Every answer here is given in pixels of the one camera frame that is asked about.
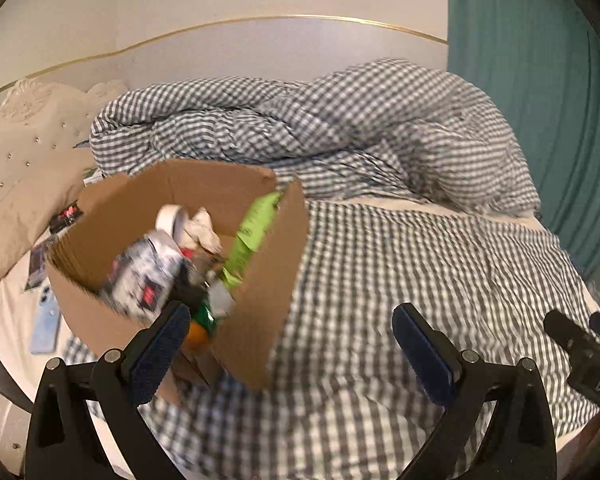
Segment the white tape roll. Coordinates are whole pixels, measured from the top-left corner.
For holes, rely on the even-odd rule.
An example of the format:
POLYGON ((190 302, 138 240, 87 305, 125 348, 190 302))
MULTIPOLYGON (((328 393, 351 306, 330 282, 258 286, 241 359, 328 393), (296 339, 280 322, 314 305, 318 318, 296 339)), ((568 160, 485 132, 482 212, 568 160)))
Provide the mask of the white tape roll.
POLYGON ((166 232, 176 244, 181 245, 188 219, 188 211, 184 207, 165 204, 158 211, 155 229, 166 232))

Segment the teal curtain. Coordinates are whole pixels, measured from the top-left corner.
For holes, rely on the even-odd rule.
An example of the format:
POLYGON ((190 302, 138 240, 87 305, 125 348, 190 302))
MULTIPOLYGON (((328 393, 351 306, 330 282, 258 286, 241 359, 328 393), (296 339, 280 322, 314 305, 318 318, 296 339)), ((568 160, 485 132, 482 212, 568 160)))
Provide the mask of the teal curtain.
POLYGON ((600 38, 573 0, 449 0, 448 69, 516 133, 544 226, 600 266, 600 38))

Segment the checkered duvet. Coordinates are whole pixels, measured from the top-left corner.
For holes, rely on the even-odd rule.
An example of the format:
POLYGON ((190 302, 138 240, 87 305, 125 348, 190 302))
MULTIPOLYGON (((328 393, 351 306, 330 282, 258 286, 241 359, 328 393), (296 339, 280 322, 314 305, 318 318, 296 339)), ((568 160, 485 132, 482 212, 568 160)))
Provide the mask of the checkered duvet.
POLYGON ((323 200, 406 198, 512 217, 541 203, 493 101, 459 76, 402 58, 309 82, 153 84, 109 102, 90 144, 107 176, 189 158, 265 167, 323 200))

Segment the floral tissue pack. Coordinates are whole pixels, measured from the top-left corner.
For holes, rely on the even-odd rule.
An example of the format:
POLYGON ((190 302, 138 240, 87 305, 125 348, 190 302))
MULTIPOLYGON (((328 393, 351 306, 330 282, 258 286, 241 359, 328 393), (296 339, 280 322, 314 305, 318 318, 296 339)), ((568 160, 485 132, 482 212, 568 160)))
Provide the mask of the floral tissue pack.
POLYGON ((150 231, 114 258, 99 297, 114 312, 148 326, 161 313, 183 263, 167 232, 150 231))

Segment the orange fruit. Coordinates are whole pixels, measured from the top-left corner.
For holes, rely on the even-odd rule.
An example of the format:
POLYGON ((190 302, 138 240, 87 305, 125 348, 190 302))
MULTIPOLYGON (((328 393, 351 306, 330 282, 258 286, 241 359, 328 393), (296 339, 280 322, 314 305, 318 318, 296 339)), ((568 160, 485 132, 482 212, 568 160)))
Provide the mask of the orange fruit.
POLYGON ((199 352, 207 348, 213 335, 213 328, 203 326, 195 321, 189 323, 183 347, 191 352, 199 352))

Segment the lime green pouch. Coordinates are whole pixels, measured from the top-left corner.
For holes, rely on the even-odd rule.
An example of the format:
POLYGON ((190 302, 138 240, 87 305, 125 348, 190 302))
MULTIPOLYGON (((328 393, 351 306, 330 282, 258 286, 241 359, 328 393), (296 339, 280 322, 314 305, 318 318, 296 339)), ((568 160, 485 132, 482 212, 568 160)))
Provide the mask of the lime green pouch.
POLYGON ((281 192, 260 196, 247 210, 222 267, 221 280, 228 290, 234 290, 242 284, 250 260, 258 252, 277 214, 281 198, 281 192))

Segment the white tissue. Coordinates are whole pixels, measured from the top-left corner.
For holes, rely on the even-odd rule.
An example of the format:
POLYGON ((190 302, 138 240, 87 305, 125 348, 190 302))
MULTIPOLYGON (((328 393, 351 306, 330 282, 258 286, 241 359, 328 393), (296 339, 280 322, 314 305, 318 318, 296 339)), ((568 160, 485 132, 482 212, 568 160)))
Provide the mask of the white tissue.
POLYGON ((178 244, 191 250, 201 248, 213 255, 222 254, 220 237, 213 229, 212 219, 206 208, 200 208, 193 217, 185 221, 178 244))

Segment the green plastic package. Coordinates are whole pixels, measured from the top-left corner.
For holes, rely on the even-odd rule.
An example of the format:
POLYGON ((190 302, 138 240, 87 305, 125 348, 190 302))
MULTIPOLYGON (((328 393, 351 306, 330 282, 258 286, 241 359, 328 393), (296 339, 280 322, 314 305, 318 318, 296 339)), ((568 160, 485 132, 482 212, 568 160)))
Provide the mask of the green plastic package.
POLYGON ((190 308, 190 318, 193 323, 200 325, 209 335, 216 330, 216 318, 214 317, 209 300, 204 298, 196 307, 190 308))

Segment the beige pillow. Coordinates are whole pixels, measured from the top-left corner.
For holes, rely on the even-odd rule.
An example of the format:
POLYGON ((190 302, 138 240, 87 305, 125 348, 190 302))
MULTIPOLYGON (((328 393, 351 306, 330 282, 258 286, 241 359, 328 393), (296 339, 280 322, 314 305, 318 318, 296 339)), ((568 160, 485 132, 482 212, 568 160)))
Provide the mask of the beige pillow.
POLYGON ((87 148, 58 152, 0 201, 0 281, 35 245, 50 219, 78 198, 84 172, 94 167, 87 148))

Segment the beige tufted headboard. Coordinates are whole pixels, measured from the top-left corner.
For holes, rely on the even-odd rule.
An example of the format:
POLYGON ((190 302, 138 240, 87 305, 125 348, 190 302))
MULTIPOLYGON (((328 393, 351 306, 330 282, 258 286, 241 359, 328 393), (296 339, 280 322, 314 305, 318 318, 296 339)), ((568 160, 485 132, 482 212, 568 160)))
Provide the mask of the beige tufted headboard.
POLYGON ((0 201, 30 169, 86 141, 100 110, 128 88, 120 80, 82 91, 21 79, 0 105, 0 201))

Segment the blue smartphone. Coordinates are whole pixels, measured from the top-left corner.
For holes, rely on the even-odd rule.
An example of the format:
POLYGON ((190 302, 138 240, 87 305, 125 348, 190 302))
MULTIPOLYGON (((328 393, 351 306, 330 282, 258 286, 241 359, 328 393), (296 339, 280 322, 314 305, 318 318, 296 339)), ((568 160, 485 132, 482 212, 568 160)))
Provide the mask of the blue smartphone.
POLYGON ((31 334, 30 352, 35 356, 56 351, 61 312, 50 285, 42 288, 31 334))

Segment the cardboard box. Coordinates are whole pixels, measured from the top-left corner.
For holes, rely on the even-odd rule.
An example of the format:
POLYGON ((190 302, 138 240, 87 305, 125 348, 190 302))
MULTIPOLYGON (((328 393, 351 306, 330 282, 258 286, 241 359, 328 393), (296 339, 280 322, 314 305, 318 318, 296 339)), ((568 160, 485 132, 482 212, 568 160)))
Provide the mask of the cardboard box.
MULTIPOLYGON (((97 292, 114 258, 154 227, 162 206, 206 208, 223 247, 230 249, 251 204, 275 191, 276 184, 274 172, 262 167, 170 159, 133 177, 122 174, 84 188, 83 216, 46 256, 47 275, 70 330, 96 356, 124 348, 140 330, 140 323, 114 312, 97 292)), ((308 227, 302 185, 292 180, 250 258, 233 311, 209 349, 174 361, 158 396, 180 405, 180 379, 207 387, 222 370, 251 390, 268 388, 268 356, 289 312, 308 227)))

